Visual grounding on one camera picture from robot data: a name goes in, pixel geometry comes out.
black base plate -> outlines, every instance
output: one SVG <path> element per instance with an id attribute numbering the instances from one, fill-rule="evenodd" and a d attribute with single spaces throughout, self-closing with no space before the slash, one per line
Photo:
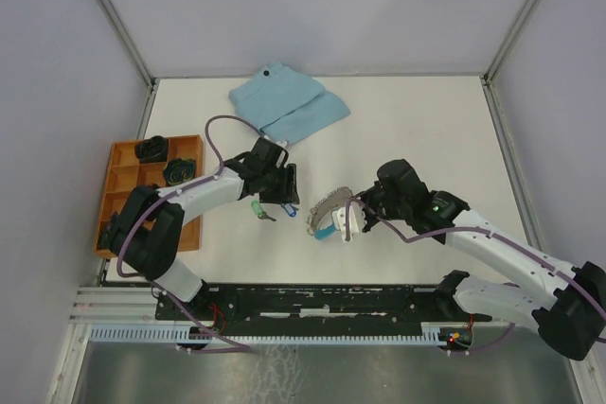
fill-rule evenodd
<path id="1" fill-rule="evenodd" d="M 470 315 L 460 308 L 451 317 L 442 314 L 432 292 L 435 286 L 209 284 L 209 287 L 204 307 L 187 308 L 199 320 L 212 321 L 214 311 L 208 305 L 215 303 L 225 316 L 226 336 L 416 336 L 421 334 L 421 322 L 470 320 Z M 330 316 L 305 314 L 310 309 L 329 311 Z M 344 315 L 332 316 L 335 313 Z M 163 295 L 158 299 L 155 317 L 159 321 L 187 320 Z M 474 319 L 490 321 L 489 316 L 482 315 Z"/>

green object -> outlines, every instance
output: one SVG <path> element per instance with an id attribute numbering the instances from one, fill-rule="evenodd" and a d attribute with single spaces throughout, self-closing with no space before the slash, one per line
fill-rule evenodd
<path id="1" fill-rule="evenodd" d="M 263 207 L 261 207 L 261 202 L 259 201 L 250 202 L 250 206 L 253 207 L 253 211 L 255 212 L 255 215 L 257 215 L 257 218 L 261 218 L 265 213 L 265 210 L 263 210 Z"/>
<path id="2" fill-rule="evenodd" d="M 260 220 L 276 221 L 275 218 L 270 217 L 269 215 L 267 215 L 267 212 L 265 210 L 263 210 L 263 207 L 261 206 L 261 202 L 252 201 L 252 202 L 250 202 L 250 206 L 253 207 L 253 211 L 255 212 L 255 215 L 257 215 L 257 218 L 259 218 Z"/>

white wall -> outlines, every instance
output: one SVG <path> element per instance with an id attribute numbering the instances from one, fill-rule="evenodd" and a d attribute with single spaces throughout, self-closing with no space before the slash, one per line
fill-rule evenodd
<path id="1" fill-rule="evenodd" d="M 606 269 L 605 77 L 606 0 L 543 0 L 497 90 L 549 250 Z"/>
<path id="2" fill-rule="evenodd" d="M 145 89 L 95 0 L 0 0 L 0 390 L 43 402 Z"/>
<path id="3" fill-rule="evenodd" d="M 157 77 L 476 73 L 524 0 L 113 0 Z"/>

orange tray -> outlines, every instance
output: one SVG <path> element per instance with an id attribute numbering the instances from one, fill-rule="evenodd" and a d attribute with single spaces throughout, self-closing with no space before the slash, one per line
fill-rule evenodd
<path id="1" fill-rule="evenodd" d="M 200 136 L 167 137 L 169 140 L 169 156 L 167 161 L 161 163 L 139 164 L 134 155 L 134 146 L 142 141 L 115 142 L 112 145 L 110 163 L 107 166 L 103 198 L 98 214 L 97 234 L 95 235 L 95 254 L 99 257 L 111 259 L 116 257 L 109 250 L 98 248 L 99 233 L 110 222 L 114 212 L 120 213 L 131 191 L 140 184 L 157 184 L 165 187 L 167 184 L 162 176 L 162 170 L 168 161 L 175 158 L 193 158 L 196 160 L 196 177 L 204 172 L 203 143 Z M 145 222 L 151 227 L 153 222 Z M 202 217 L 198 217 L 183 226 L 179 248 L 177 251 L 193 251 L 200 248 L 200 231 Z"/>

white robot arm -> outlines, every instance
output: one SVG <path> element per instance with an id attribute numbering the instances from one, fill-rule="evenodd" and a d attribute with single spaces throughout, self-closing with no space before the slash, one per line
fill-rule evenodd
<path id="1" fill-rule="evenodd" d="M 251 151 L 225 161 L 208 176 L 167 188 L 138 186 L 109 228 L 109 249 L 119 257 L 143 213 L 176 193 L 147 217 L 154 221 L 152 228 L 141 226 L 136 230 L 123 260 L 183 302 L 203 298 L 206 282 L 176 255 L 181 228 L 214 207 L 254 194 L 263 203 L 299 204 L 296 165 L 287 165 L 287 160 L 288 152 L 283 147 L 260 138 Z"/>
<path id="2" fill-rule="evenodd" d="M 353 226 L 362 225 L 362 232 L 368 232 L 379 221 L 404 220 L 420 237 L 472 255 L 510 281 L 495 284 L 467 272 L 451 272 L 436 290 L 444 312 L 457 304 L 470 314 L 523 325 L 562 355 L 585 358 L 606 326 L 602 314 L 582 295 L 589 294 L 600 307 L 606 303 L 606 273 L 600 267 L 590 262 L 575 267 L 507 235 L 451 193 L 429 191 L 405 160 L 386 163 L 377 176 L 379 180 L 359 195 L 363 216 L 353 207 L 342 209 L 349 210 Z M 337 228 L 345 226 L 339 223 Z"/>

